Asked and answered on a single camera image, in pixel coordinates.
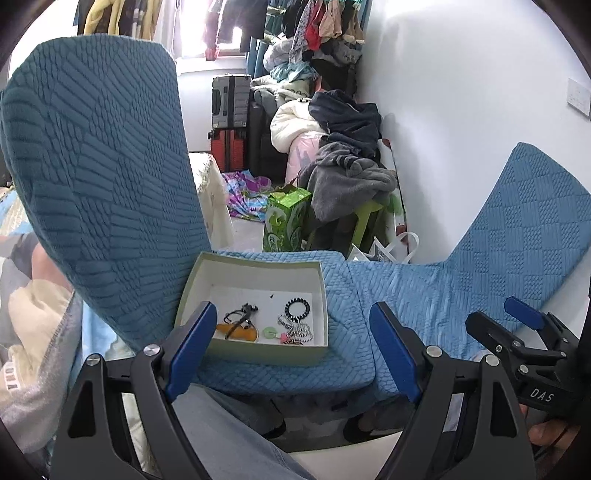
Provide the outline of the person's right hand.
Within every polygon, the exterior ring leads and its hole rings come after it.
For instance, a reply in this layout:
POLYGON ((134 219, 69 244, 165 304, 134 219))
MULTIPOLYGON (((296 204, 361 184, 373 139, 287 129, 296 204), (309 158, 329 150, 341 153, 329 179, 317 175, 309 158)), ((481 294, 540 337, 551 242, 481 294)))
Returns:
POLYGON ((580 427, 559 420, 547 420, 528 427, 530 443, 539 448, 534 455, 539 466, 556 464, 570 447, 580 427))

